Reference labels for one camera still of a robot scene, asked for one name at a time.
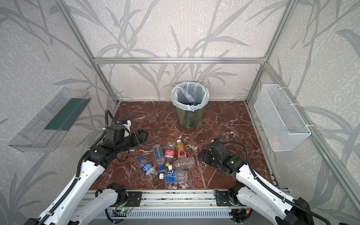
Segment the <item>clear ribbed bottle blue cap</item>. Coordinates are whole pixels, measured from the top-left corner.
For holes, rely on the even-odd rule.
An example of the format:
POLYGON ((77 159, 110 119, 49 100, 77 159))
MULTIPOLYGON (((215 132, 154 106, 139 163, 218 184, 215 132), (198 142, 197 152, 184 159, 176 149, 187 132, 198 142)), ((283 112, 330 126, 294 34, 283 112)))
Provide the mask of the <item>clear ribbed bottle blue cap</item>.
POLYGON ((154 160, 156 164, 159 166, 160 171, 165 171, 165 156, 162 150, 162 146, 160 144, 156 144, 153 146, 154 160))

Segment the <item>clear bottle white cap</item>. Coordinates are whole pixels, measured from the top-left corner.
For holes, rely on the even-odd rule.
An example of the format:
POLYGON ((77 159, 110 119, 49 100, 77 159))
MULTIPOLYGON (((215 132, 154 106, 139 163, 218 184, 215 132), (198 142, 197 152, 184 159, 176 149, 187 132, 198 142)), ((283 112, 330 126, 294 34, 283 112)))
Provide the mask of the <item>clear bottle white cap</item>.
POLYGON ((188 170, 196 166, 194 157, 184 157, 175 160, 171 165, 168 166, 168 170, 188 170))

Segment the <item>clear bottle blue white label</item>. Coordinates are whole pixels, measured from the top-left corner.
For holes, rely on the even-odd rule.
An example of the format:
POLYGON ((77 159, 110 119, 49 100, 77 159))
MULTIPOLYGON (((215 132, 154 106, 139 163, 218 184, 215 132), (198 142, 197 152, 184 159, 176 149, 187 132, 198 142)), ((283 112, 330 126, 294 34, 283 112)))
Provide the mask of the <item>clear bottle blue white label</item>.
POLYGON ((172 170, 165 173, 160 173, 159 178, 167 183, 187 183, 188 171, 186 170, 172 170))

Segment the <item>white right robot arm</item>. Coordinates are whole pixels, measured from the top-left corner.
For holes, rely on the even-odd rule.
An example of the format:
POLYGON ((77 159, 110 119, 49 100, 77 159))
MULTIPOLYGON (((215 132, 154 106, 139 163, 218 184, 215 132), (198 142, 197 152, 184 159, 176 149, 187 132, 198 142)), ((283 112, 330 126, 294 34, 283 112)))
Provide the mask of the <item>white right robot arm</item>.
POLYGON ((225 148, 216 138, 198 154, 199 162, 234 177, 237 182, 229 190, 234 205, 245 205, 274 225, 313 225, 309 204, 302 198, 295 200, 252 169, 241 157, 225 148))

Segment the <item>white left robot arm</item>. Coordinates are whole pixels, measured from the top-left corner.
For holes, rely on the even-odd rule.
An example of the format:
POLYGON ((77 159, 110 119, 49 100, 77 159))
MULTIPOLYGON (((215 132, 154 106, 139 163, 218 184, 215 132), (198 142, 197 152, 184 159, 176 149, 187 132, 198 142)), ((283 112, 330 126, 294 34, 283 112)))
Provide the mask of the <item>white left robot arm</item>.
POLYGON ((38 218, 29 218, 27 225, 87 225, 102 210, 127 201, 122 185, 112 184, 98 197, 81 209, 76 207, 111 162, 121 152, 129 151, 146 142, 148 132, 139 130, 130 133, 129 125, 112 124, 80 158, 76 175, 54 202, 38 218))

